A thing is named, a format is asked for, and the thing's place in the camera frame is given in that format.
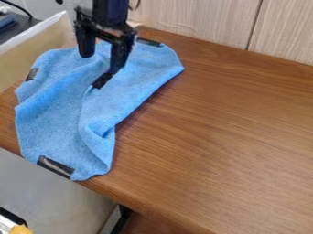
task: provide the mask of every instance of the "floor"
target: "floor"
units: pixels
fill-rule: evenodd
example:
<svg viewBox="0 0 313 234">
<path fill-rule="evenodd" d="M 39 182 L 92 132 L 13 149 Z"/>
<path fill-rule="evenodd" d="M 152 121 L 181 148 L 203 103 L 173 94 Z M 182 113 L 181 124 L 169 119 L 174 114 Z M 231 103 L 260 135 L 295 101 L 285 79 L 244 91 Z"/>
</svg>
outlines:
<svg viewBox="0 0 313 234">
<path fill-rule="evenodd" d="M 34 233 L 98 234 L 116 204 L 0 148 L 0 207 L 25 219 Z M 108 224 L 114 226 L 114 217 Z M 101 234 L 109 234 L 105 227 Z"/>
</svg>

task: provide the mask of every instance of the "towel fold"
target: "towel fold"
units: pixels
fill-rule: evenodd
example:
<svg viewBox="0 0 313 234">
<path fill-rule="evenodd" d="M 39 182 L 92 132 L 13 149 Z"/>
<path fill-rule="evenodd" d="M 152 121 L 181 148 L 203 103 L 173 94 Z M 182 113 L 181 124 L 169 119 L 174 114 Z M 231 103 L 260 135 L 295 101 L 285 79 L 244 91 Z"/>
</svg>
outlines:
<svg viewBox="0 0 313 234">
<path fill-rule="evenodd" d="M 169 47 L 136 43 L 126 67 L 100 90 L 91 84 L 109 69 L 110 44 L 91 58 L 77 48 L 55 49 L 33 65 L 35 78 L 16 89 L 16 131 L 22 155 L 40 156 L 73 168 L 71 180 L 110 171 L 115 125 L 183 67 Z"/>
</svg>

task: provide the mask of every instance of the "wood grain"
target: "wood grain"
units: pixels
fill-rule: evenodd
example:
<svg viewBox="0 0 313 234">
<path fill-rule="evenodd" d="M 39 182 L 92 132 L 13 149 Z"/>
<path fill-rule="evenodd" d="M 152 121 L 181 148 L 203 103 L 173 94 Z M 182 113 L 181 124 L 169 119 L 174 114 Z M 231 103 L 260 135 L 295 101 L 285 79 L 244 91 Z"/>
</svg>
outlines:
<svg viewBox="0 0 313 234">
<path fill-rule="evenodd" d="M 194 234 L 178 226 L 149 220 L 138 214 L 132 214 L 123 228 L 122 234 Z"/>
<path fill-rule="evenodd" d="M 130 18 L 168 32 L 246 48 L 260 1 L 143 0 Z"/>
<path fill-rule="evenodd" d="M 313 68 L 142 34 L 186 70 L 118 125 L 112 171 L 81 184 L 187 233 L 313 233 Z M 0 146 L 18 153 L 14 88 L 0 95 Z"/>
<path fill-rule="evenodd" d="M 249 50 L 313 65 L 313 1 L 264 0 Z"/>
</svg>

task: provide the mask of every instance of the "wall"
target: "wall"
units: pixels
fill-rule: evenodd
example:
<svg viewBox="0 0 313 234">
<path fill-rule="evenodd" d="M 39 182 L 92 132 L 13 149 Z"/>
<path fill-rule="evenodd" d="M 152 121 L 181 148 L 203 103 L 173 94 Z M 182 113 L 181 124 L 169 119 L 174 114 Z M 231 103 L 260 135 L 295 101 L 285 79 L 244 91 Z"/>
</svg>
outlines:
<svg viewBox="0 0 313 234">
<path fill-rule="evenodd" d="M 312 28 L 312 0 L 264 0 L 249 50 L 313 65 Z"/>
<path fill-rule="evenodd" d="M 260 0 L 143 0 L 131 19 L 236 48 L 246 48 Z"/>
<path fill-rule="evenodd" d="M 64 9 L 73 16 L 75 5 L 91 4 L 91 0 L 64 0 L 64 5 L 55 0 L 14 1 L 26 1 L 29 11 L 40 19 Z M 312 11 L 312 0 L 142 0 L 130 18 L 150 27 L 312 65 Z"/>
</svg>

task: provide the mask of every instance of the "cabinet door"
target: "cabinet door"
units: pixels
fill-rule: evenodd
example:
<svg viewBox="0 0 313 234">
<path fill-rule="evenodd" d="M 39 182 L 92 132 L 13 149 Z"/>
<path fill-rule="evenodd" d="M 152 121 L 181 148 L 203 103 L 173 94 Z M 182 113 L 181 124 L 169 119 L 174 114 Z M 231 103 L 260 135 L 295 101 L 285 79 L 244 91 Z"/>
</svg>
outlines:
<svg viewBox="0 0 313 234">
<path fill-rule="evenodd" d="M 312 28 L 312 0 L 264 0 L 249 50 L 313 65 Z"/>
<path fill-rule="evenodd" d="M 260 3 L 261 0 L 142 0 L 131 19 L 149 27 L 246 48 Z"/>
</svg>

